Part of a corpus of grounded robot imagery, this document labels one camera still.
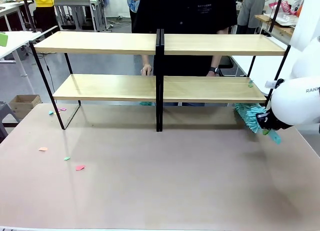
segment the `person's left hand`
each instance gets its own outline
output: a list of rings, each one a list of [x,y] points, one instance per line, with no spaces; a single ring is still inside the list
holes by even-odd
[[[213,72],[213,71],[209,71],[208,74],[206,75],[207,77],[218,77],[219,74]]]

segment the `jeans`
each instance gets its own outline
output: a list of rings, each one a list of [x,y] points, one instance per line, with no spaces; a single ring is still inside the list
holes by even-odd
[[[178,102],[164,102],[163,106],[178,106]],[[204,102],[183,102],[182,106],[204,107]]]

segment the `black pants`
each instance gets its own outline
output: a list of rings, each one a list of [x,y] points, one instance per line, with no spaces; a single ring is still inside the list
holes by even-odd
[[[55,13],[55,7],[36,7],[33,12],[34,24],[38,29],[42,29],[42,32],[58,25]],[[48,32],[44,36],[47,38],[53,32]]]
[[[132,12],[131,9],[130,9],[131,33],[132,33],[132,30],[133,30],[133,27],[134,27],[134,24],[135,24],[136,16],[137,16],[137,13],[136,12]]]

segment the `person in yellow shirt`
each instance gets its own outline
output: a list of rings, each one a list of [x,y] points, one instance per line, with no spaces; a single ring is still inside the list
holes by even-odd
[[[35,11],[33,12],[34,24],[37,28],[42,29],[42,32],[58,25],[54,7],[54,0],[34,0]],[[46,33],[44,36],[47,38],[52,32]]]

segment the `person in blue patterned shirt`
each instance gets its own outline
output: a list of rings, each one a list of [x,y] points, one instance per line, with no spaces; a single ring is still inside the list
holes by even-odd
[[[139,7],[140,0],[126,0],[130,9],[131,29],[136,20],[136,15]]]

